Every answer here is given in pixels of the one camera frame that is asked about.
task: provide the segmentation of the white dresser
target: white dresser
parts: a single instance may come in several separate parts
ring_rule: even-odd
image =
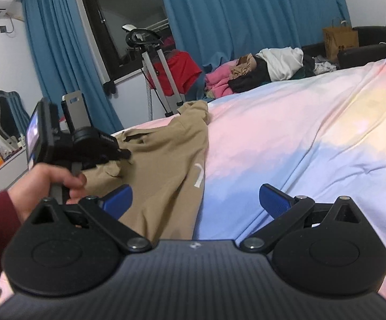
[[[27,153],[24,148],[0,166],[0,191],[10,188],[27,169]]]

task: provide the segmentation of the brown paper bag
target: brown paper bag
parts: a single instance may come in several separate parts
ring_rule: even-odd
[[[341,50],[359,47],[357,31],[350,26],[326,27],[323,29],[326,56],[330,61],[338,62],[337,55]]]

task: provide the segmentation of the black leather chair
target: black leather chair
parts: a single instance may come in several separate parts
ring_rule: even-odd
[[[364,66],[367,63],[386,58],[386,27],[385,26],[360,26],[354,27],[358,31],[359,48],[346,49],[338,53],[341,69]],[[324,42],[304,46],[303,52],[312,57],[326,56]]]

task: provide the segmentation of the bed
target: bed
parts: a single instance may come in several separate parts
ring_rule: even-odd
[[[386,246],[386,59],[267,84],[218,99],[209,110],[195,239],[239,243],[269,223],[258,198],[269,183],[316,202],[351,196]],[[386,279],[380,294],[386,298]]]

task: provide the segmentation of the window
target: window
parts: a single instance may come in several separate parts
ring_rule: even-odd
[[[111,80],[143,66],[141,52],[126,44],[123,25],[154,30],[162,36],[164,50],[175,48],[163,0],[83,0],[83,4]]]

